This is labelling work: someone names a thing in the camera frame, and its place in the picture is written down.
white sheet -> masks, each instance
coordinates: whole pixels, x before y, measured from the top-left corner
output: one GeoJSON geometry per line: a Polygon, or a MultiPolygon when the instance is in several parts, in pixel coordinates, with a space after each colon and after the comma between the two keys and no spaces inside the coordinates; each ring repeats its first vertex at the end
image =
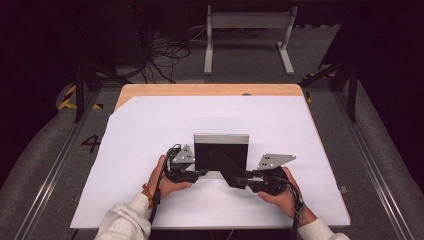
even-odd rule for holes
{"type": "MultiPolygon", "coordinates": [[[[247,170],[262,154],[293,154],[289,167],[306,204],[332,226],[350,225],[333,172],[301,96],[134,97],[109,119],[71,228],[98,228],[116,202],[130,201],[161,154],[194,133],[249,134],[247,170]]],[[[200,179],[158,207],[156,229],[289,228],[292,220],[249,188],[200,179]]]]}

person's right hand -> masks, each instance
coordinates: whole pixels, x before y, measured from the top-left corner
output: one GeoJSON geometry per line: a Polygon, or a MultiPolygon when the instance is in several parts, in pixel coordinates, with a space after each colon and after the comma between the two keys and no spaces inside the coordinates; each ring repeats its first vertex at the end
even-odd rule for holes
{"type": "MultiPolygon", "coordinates": [[[[302,198],[302,193],[300,192],[299,186],[297,185],[296,180],[294,180],[290,170],[286,167],[283,167],[283,171],[286,173],[288,180],[296,187],[300,197],[302,198]]],[[[262,198],[267,203],[276,205],[281,212],[293,219],[295,216],[295,201],[293,193],[289,188],[290,186],[287,185],[286,190],[277,196],[273,196],[266,192],[258,192],[258,197],[262,198]]],[[[308,224],[314,221],[316,218],[317,217],[315,214],[307,206],[305,206],[303,216],[299,219],[299,225],[303,226],[308,224]]]]}

bracelet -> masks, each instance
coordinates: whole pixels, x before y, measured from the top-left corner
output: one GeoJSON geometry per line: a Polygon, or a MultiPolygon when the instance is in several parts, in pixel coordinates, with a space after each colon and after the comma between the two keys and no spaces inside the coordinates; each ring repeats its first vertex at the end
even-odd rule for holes
{"type": "Polygon", "coordinates": [[[149,200],[149,210],[152,210],[153,208],[153,197],[150,195],[149,187],[147,186],[147,183],[143,184],[143,193],[146,195],[147,199],[149,200]]]}

gray floor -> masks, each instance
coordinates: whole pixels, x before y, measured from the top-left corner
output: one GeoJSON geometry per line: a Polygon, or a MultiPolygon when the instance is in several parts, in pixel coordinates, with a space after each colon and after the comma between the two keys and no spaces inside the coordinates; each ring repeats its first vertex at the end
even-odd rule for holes
{"type": "MultiPolygon", "coordinates": [[[[211,76],[203,75],[205,45],[197,43],[192,46],[190,56],[175,67],[173,76],[179,83],[296,83],[304,74],[317,71],[336,31],[337,27],[325,26],[293,30],[288,52],[295,70],[294,76],[285,74],[275,47],[280,33],[270,30],[256,37],[236,31],[217,34],[211,76]]],[[[166,82],[157,74],[155,79],[166,82]]],[[[131,80],[144,81],[139,75],[131,80]]],[[[352,225],[334,231],[346,233],[351,239],[424,239],[421,227],[424,221],[423,194],[410,177],[367,94],[359,86],[357,123],[352,125],[346,120],[344,109],[340,108],[338,97],[345,98],[345,91],[341,95],[331,93],[324,87],[325,83],[321,81],[305,91],[312,95],[309,107],[336,180],[340,186],[348,189],[343,193],[343,198],[352,225]],[[367,167],[364,151],[356,141],[352,126],[360,130],[389,191],[381,190],[378,182],[370,177],[375,172],[370,172],[367,167]],[[410,233],[404,232],[403,237],[394,227],[396,219],[388,214],[392,205],[383,204],[384,197],[388,195],[397,204],[392,210],[402,214],[401,220],[409,228],[410,233]]],[[[73,237],[75,231],[69,229],[69,225],[98,150],[96,147],[90,153],[91,146],[81,143],[93,135],[101,139],[119,96],[120,87],[116,83],[105,82],[105,86],[95,100],[104,108],[89,111],[70,147],[60,178],[51,195],[47,195],[47,204],[40,209],[39,218],[34,220],[28,239],[73,237]]],[[[18,232],[43,181],[63,150],[71,128],[75,126],[74,116],[75,110],[60,110],[34,137],[18,160],[0,192],[0,239],[13,239],[18,232]]],[[[95,233],[80,230],[75,239],[93,239],[95,233]]]]}

silver metal plate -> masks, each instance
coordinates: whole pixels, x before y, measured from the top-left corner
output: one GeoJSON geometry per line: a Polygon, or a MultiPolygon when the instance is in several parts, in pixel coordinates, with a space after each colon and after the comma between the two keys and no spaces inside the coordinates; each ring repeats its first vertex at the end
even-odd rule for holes
{"type": "Polygon", "coordinates": [[[269,170],[295,160],[295,155],[264,154],[258,165],[258,170],[269,170]]]}
{"type": "Polygon", "coordinates": [[[194,163],[194,155],[190,147],[186,144],[181,151],[172,159],[173,163],[194,163]]]}

